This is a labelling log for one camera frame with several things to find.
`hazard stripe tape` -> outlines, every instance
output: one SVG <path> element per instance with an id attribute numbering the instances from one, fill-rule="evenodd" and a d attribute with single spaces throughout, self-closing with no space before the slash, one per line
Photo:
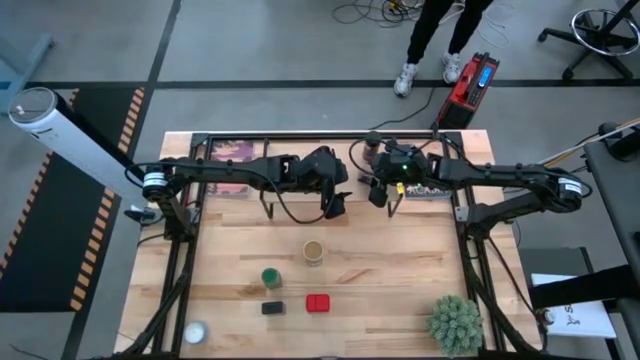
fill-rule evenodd
<path id="1" fill-rule="evenodd" d="M 79 89 L 74 89 L 71 92 L 71 96 L 69 97 L 69 104 L 71 106 L 73 106 L 73 101 L 75 100 L 78 91 Z M 7 250 L 5 250 L 2 259 L 0 259 L 0 280 L 2 279 L 4 272 L 7 270 L 7 267 L 9 266 L 9 260 L 11 256 L 15 253 L 16 244 L 18 243 L 18 239 L 20 238 L 22 229 L 27 222 L 29 213 L 31 212 L 31 208 L 33 207 L 33 203 L 36 201 L 36 195 L 38 195 L 40 187 L 42 186 L 42 182 L 44 181 L 44 176 L 46 175 L 49 163 L 51 162 L 51 156 L 53 156 L 52 151 L 47 152 L 47 154 L 45 155 L 45 158 L 42 161 L 42 165 L 40 165 L 40 169 L 38 170 L 38 175 L 36 176 L 36 179 L 31 186 L 31 191 L 29 191 L 29 195 L 27 196 L 27 201 L 22 208 L 20 217 L 18 218 L 18 221 L 13 228 L 13 232 L 9 237 L 9 245 L 7 246 Z"/>
<path id="2" fill-rule="evenodd" d="M 142 104 L 143 98 L 144 88 L 136 89 L 131 98 L 127 118 L 125 119 L 124 126 L 122 127 L 122 133 L 118 143 L 118 149 L 125 154 L 127 154 L 129 150 L 129 144 L 131 143 L 131 137 L 133 137 L 133 133 L 136 128 L 138 112 L 140 111 L 140 105 Z M 100 253 L 100 249 L 102 248 L 102 240 L 105 236 L 104 232 L 106 231 L 109 217 L 112 215 L 111 207 L 113 206 L 115 196 L 116 195 L 113 191 L 105 188 L 100 204 L 98 205 L 96 219 L 93 223 L 93 228 L 91 229 L 89 238 L 87 239 L 87 249 L 85 250 L 84 259 L 80 265 L 78 279 L 76 286 L 73 289 L 71 302 L 69 304 L 75 311 L 82 309 L 87 289 L 91 283 L 91 276 L 94 272 L 94 267 L 96 266 L 96 260 Z"/>
<path id="3" fill-rule="evenodd" d="M 120 141 L 118 142 L 118 149 L 125 154 L 129 151 L 131 138 L 133 137 L 133 133 L 136 129 L 136 122 L 138 120 L 138 114 L 140 113 L 142 99 L 144 99 L 144 88 L 138 88 L 133 92 L 133 96 L 131 97 L 131 104 L 129 105 L 129 111 L 127 112 L 127 119 L 122 127 L 122 134 L 120 135 Z"/>

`wooden table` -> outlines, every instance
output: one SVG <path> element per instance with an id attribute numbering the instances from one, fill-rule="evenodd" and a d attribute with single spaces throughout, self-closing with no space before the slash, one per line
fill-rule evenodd
<path id="1" fill-rule="evenodd" d="M 462 133 L 472 162 L 494 161 L 486 131 Z M 186 156 L 191 135 L 166 133 L 161 157 Z M 276 205 L 269 220 L 255 190 L 241 199 L 206 198 L 186 323 L 205 322 L 209 336 L 203 344 L 183 343 L 181 358 L 442 356 L 426 333 L 426 320 L 438 298 L 467 296 L 451 202 L 404 200 L 389 218 L 386 209 L 367 201 L 368 187 L 356 181 L 357 170 L 347 155 L 351 142 L 272 140 L 268 147 L 269 155 L 301 157 L 321 144 L 335 149 L 349 171 L 349 181 L 338 191 L 354 192 L 347 198 L 347 214 L 337 219 L 301 226 Z M 254 143 L 255 157 L 262 156 L 262 145 Z M 442 145 L 436 142 L 424 151 L 441 154 Z M 361 147 L 354 153 L 359 158 Z M 476 187 L 474 193 L 477 203 L 503 200 L 500 188 Z M 275 201 L 273 195 L 265 197 Z M 300 218 L 320 213 L 316 195 L 284 197 Z M 161 231 L 161 226 L 149 228 L 142 237 Z M 526 289 L 511 227 L 497 225 L 491 234 L 520 287 Z M 327 250 L 323 265 L 316 268 L 307 266 L 302 257 L 303 243 L 312 239 Z M 135 338 L 156 311 L 169 247 L 163 239 L 140 246 L 115 351 L 130 345 L 129 338 Z M 539 347 L 533 317 L 490 246 L 487 252 L 499 306 L 525 339 Z M 267 267 L 282 273 L 282 289 L 267 290 L 261 284 L 260 274 Z M 329 294 L 330 313 L 308 314 L 305 296 L 310 293 Z M 286 315 L 261 315 L 261 303 L 276 300 L 285 302 Z M 481 311 L 487 348 L 493 349 L 483 305 Z M 174 320 L 169 316 L 166 339 Z"/>

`concrete floor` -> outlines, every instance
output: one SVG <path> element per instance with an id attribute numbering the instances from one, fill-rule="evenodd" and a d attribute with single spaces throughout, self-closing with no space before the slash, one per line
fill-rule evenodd
<path id="1" fill-rule="evenodd" d="M 183 0 L 159 79 L 302 80 L 393 79 L 404 61 L 412 24 L 381 29 L 370 22 L 335 23 L 330 12 L 345 0 Z M 506 3 L 496 0 L 496 4 Z M 146 80 L 171 0 L 0 0 L 0 36 L 28 49 L 40 31 L 53 33 L 57 46 L 47 55 L 38 81 Z M 499 79 L 558 79 L 576 55 L 574 45 L 536 42 L 544 27 L 567 28 L 583 8 L 615 9 L 614 0 L 510 1 L 516 11 L 491 10 L 506 26 L 511 46 L 497 49 L 474 35 L 463 57 L 490 51 L 501 61 Z M 421 63 L 422 79 L 440 79 L 440 55 L 454 22 L 438 31 Z M 501 39 L 489 29 L 483 33 Z M 640 74 L 640 52 L 622 59 Z M 615 78 L 590 59 L 578 79 Z M 430 89 L 398 99 L 391 89 L 157 90 L 152 98 L 135 160 L 155 160 L 162 135 L 172 130 L 362 129 L 401 118 L 426 101 Z M 446 97 L 436 89 L 433 105 L 395 128 L 423 129 Z M 488 129 L 498 162 L 542 159 L 595 131 L 605 121 L 624 122 L 640 114 L 638 87 L 492 88 L 473 128 Z M 0 121 L 0 248 L 24 204 L 46 149 Z M 579 165 L 577 159 L 564 164 Z M 583 178 L 592 182 L 590 176 Z M 521 248 L 586 246 L 596 269 L 618 265 L 624 256 L 602 201 L 593 196 L 579 212 L 522 218 Z M 98 285 L 79 358 L 108 355 L 117 336 L 127 283 L 135 257 L 137 226 L 118 218 Z M 615 318 L 627 359 L 633 353 Z M 28 359 L 8 344 L 57 359 L 71 317 L 67 314 L 0 314 L 0 358 Z M 553 354 L 606 359 L 604 342 L 552 338 Z"/>

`red power station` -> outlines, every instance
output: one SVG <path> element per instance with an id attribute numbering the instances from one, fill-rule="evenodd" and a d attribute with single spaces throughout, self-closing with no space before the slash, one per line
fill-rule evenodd
<path id="1" fill-rule="evenodd" d="M 432 128 L 466 129 L 498 69 L 489 53 L 475 53 L 438 113 Z"/>

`white pole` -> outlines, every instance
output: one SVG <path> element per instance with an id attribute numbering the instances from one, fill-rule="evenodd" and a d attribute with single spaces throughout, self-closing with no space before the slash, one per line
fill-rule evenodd
<path id="1" fill-rule="evenodd" d="M 147 201 L 142 197 L 142 189 L 124 177 L 126 165 L 78 128 L 73 121 L 76 116 L 60 95 L 46 88 L 23 90 L 9 106 L 9 118 L 19 128 L 132 205 L 143 209 Z"/>

